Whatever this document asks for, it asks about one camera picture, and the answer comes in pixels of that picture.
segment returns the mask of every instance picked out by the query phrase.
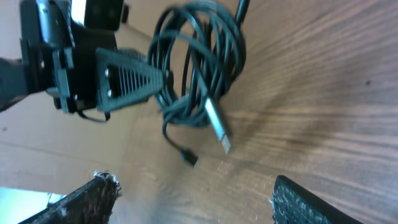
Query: frayed edge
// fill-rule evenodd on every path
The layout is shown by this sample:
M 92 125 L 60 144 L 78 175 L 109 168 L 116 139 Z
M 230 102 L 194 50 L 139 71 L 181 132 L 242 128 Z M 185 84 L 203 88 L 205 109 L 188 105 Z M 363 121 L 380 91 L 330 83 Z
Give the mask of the frayed edge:
M 118 178 L 116 177 L 116 175 L 110 174 L 108 172 L 108 170 L 106 170 L 106 171 L 96 170 L 96 171 L 94 171 L 93 176 L 101 178 L 101 179 L 104 179 L 104 180 L 111 179 L 112 182 L 116 185 L 117 197 L 121 197 L 122 196 L 122 192 L 121 192 L 122 191 L 122 187 L 120 186 L 120 182 L 118 181 Z

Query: cable plug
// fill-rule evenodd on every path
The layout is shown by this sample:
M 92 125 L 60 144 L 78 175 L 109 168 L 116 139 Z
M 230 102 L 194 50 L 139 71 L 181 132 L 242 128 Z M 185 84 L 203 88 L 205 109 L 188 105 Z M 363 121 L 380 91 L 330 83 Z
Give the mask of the cable plug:
M 188 162 L 192 167 L 195 166 L 195 164 L 198 162 L 199 157 L 197 155 L 195 155 L 191 150 L 187 149 L 181 150 L 181 155 L 182 155 L 182 159 L 185 162 Z
M 219 141 L 221 141 L 225 154 L 228 154 L 229 150 L 231 149 L 231 143 L 228 139 L 225 119 L 222 115 L 222 112 L 211 98 L 207 98 L 205 108 L 217 138 Z

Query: wooden table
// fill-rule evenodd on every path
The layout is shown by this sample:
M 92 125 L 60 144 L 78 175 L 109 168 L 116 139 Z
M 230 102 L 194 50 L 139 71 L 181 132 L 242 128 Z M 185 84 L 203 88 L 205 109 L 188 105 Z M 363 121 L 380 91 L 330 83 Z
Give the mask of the wooden table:
M 135 30 L 118 41 L 145 51 L 174 1 L 129 2 Z M 252 0 L 243 30 L 247 64 L 222 101 L 228 157 L 211 127 L 171 127 L 200 156 L 186 166 L 153 99 L 99 125 L 35 95 L 0 114 L 0 185 L 67 193 L 111 169 L 124 193 L 113 223 L 272 223 L 284 174 L 364 223 L 397 223 L 398 1 Z

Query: black cable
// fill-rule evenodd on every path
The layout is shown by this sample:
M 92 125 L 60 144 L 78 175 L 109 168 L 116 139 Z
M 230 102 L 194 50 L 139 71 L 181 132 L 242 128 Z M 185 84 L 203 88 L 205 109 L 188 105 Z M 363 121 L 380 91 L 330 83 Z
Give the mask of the black cable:
M 201 128 L 208 126 L 211 118 L 206 111 L 206 103 L 218 102 L 227 94 L 232 82 L 242 72 L 246 62 L 246 45 L 240 26 L 246 16 L 249 0 L 240 0 L 235 17 L 222 5 L 213 1 L 190 2 L 181 7 L 170 7 L 160 17 L 149 47 L 147 61 L 150 65 L 170 70 L 172 47 L 177 39 L 188 43 L 188 51 L 183 69 L 181 98 L 174 92 L 174 77 L 167 77 L 166 87 L 155 95 L 164 114 L 163 135 L 184 159 L 195 164 L 192 152 L 179 146 L 167 135 L 167 125 L 181 124 Z M 202 22 L 199 16 L 206 16 Z M 180 30 L 185 23 L 191 23 L 194 33 L 187 36 Z M 212 45 L 212 34 L 215 43 Z M 193 70 L 189 93 L 187 75 L 189 63 Z

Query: silver usb plug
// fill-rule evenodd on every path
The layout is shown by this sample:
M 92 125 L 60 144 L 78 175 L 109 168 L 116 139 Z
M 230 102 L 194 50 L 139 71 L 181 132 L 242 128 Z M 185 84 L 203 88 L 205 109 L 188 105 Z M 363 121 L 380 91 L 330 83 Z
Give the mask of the silver usb plug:
M 224 124 L 224 117 L 222 115 L 222 112 L 218 108 L 218 105 L 216 105 L 211 98 L 207 98 L 205 108 L 210 118 L 211 125 L 213 125 L 217 138 L 219 141 L 221 141 L 224 147 L 224 151 L 227 154 L 231 149 L 231 143 L 228 139 L 227 130 Z

